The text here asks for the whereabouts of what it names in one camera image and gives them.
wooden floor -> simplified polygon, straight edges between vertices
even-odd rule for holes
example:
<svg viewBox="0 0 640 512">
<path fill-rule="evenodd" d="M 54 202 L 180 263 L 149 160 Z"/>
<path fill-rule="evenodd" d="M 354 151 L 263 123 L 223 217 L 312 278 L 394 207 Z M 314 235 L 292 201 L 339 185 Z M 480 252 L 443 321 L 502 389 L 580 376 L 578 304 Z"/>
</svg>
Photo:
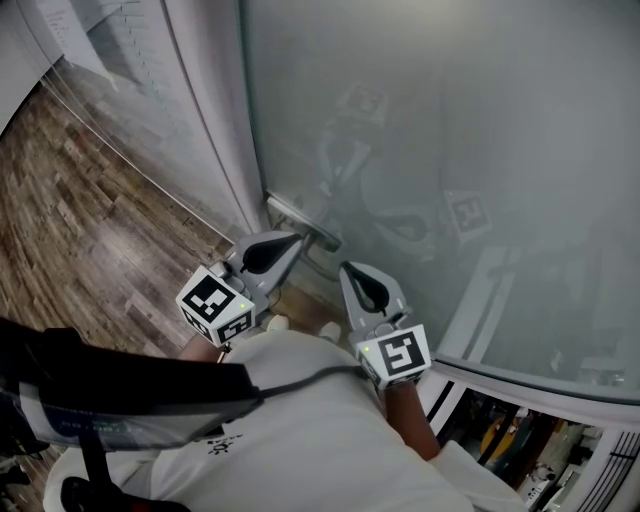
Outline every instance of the wooden floor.
<svg viewBox="0 0 640 512">
<path fill-rule="evenodd" d="M 176 294 L 198 265 L 230 247 L 43 88 L 0 140 L 0 237 L 0 316 L 36 329 L 75 327 L 91 345 L 169 357 L 193 333 Z M 303 332 L 343 318 L 287 285 L 274 309 Z M 22 510 L 41 509 L 58 453 L 21 461 L 34 480 L 12 489 Z"/>
</svg>

glass panel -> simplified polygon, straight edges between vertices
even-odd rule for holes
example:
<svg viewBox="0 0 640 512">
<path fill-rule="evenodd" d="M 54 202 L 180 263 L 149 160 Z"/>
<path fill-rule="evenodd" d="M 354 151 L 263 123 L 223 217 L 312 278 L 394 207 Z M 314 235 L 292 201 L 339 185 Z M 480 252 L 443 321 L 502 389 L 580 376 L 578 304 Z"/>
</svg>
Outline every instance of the glass panel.
<svg viewBox="0 0 640 512">
<path fill-rule="evenodd" d="M 241 5 L 267 189 L 342 243 L 316 263 L 396 277 L 442 354 L 637 392 L 638 2 Z"/>
<path fill-rule="evenodd" d="M 176 56 L 158 44 L 162 27 L 150 4 L 20 0 L 32 34 L 41 44 L 53 39 L 63 54 L 45 85 L 157 185 L 236 237 L 246 222 L 221 183 L 203 127 L 185 107 L 186 82 L 169 63 Z"/>
<path fill-rule="evenodd" d="M 504 434 L 501 427 L 505 425 Z M 541 414 L 468 389 L 438 440 L 456 441 L 512 487 L 531 511 L 559 512 L 602 429 Z"/>
</svg>

white wall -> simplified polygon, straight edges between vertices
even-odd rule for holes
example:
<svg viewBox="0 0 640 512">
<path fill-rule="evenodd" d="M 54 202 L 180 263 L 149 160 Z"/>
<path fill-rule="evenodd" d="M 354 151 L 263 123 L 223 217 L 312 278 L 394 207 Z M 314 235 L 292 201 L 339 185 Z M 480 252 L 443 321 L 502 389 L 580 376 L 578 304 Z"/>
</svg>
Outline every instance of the white wall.
<svg viewBox="0 0 640 512">
<path fill-rule="evenodd" d="M 61 55 L 35 1 L 20 0 L 20 7 L 28 25 L 13 0 L 0 3 L 0 133 L 50 63 Z"/>
</svg>

white shirt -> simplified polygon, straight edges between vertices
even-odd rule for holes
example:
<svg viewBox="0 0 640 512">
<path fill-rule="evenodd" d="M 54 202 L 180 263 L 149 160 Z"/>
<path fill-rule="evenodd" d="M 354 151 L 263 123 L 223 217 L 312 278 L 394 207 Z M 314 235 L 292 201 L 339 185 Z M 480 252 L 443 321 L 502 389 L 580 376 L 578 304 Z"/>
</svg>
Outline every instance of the white shirt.
<svg viewBox="0 0 640 512">
<path fill-rule="evenodd" d="M 336 365 L 356 364 L 329 342 L 275 331 L 237 343 L 228 362 L 268 389 Z M 198 511 L 524 511 L 517 494 L 455 443 L 429 462 L 387 424 L 370 383 L 333 375 L 268 399 L 224 425 L 224 436 L 163 452 L 108 455 L 124 492 Z M 67 450 L 47 482 L 44 508 L 63 511 L 62 482 L 86 478 Z"/>
</svg>

shoe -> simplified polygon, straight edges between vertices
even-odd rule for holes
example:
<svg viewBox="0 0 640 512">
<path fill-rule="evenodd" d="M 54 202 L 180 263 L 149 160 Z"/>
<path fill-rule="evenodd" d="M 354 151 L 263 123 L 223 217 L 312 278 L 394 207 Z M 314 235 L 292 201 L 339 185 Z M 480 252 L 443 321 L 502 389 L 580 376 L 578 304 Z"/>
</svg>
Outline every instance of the shoe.
<svg viewBox="0 0 640 512">
<path fill-rule="evenodd" d="M 284 315 L 274 316 L 267 325 L 267 331 L 286 331 L 289 329 L 289 319 Z"/>
<path fill-rule="evenodd" d="M 342 333 L 342 329 L 340 328 L 340 326 L 335 323 L 335 322 L 329 322 L 328 324 L 325 324 L 324 327 L 322 329 L 320 329 L 320 332 L 318 333 L 318 336 L 320 338 L 323 338 L 327 341 L 330 341 L 331 343 L 337 345 L 338 341 L 340 341 L 340 334 Z"/>
</svg>

